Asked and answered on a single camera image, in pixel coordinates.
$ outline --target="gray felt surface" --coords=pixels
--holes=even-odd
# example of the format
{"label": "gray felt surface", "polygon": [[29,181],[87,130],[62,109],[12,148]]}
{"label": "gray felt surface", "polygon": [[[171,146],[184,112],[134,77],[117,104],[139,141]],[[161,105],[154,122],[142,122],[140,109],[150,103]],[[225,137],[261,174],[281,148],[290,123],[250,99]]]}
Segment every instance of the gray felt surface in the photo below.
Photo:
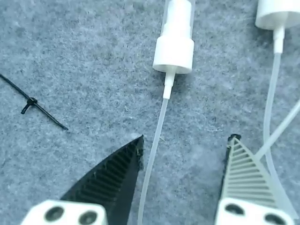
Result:
{"label": "gray felt surface", "polygon": [[[164,76],[152,60],[163,8],[159,0],[0,0],[0,72],[70,128],[35,108],[21,115],[24,98],[0,81],[2,225],[17,225],[34,204],[60,198],[141,134],[147,162],[162,103]],[[261,146],[272,33],[254,26],[255,11],[255,0],[197,1],[194,70],[175,79],[145,225],[213,224],[227,137],[239,133],[253,151]],[[286,34],[272,129],[300,97],[299,37],[298,28]],[[300,116],[273,148],[298,213],[299,123]]]}

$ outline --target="white plastic cap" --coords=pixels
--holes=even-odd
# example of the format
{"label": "white plastic cap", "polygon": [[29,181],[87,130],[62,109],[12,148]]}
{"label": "white plastic cap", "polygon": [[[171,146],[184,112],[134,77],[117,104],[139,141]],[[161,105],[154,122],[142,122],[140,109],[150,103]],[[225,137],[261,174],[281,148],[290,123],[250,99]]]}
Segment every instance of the white plastic cap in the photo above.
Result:
{"label": "white plastic cap", "polygon": [[300,0],[259,0],[255,25],[261,29],[274,30],[300,24]]}
{"label": "white plastic cap", "polygon": [[161,36],[157,39],[153,68],[167,72],[170,66],[175,73],[192,71],[194,42],[193,31],[195,0],[166,0]]}

